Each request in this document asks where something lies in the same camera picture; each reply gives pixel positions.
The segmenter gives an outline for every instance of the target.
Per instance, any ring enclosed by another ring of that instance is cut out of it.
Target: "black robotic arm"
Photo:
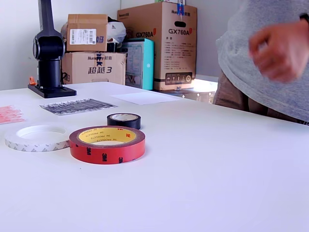
[[[39,0],[41,32],[33,40],[33,55],[39,61],[38,84],[28,87],[44,98],[75,96],[76,91],[61,85],[61,59],[65,44],[55,30],[51,0]]]

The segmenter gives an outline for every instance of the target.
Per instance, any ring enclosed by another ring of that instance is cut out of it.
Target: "yellow tape core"
[[[85,143],[96,143],[103,141],[117,141],[128,143],[136,138],[136,133],[119,128],[96,128],[86,130],[79,135],[79,139]]]

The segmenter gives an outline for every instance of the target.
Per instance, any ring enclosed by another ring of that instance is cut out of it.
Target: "gray sweater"
[[[309,13],[309,0],[243,0],[217,41],[219,64],[228,79],[256,102],[285,115],[309,122],[309,65],[291,84],[261,76],[248,56],[251,35],[270,24],[295,22]]]

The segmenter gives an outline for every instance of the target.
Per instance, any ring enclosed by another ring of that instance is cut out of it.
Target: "teal box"
[[[152,90],[154,86],[154,42],[148,39],[129,39],[121,52],[126,56],[126,86]]]

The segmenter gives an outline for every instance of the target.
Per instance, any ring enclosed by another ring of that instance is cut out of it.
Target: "white plastic bag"
[[[126,36],[126,28],[122,22],[110,22],[107,25],[107,42],[122,43]]]

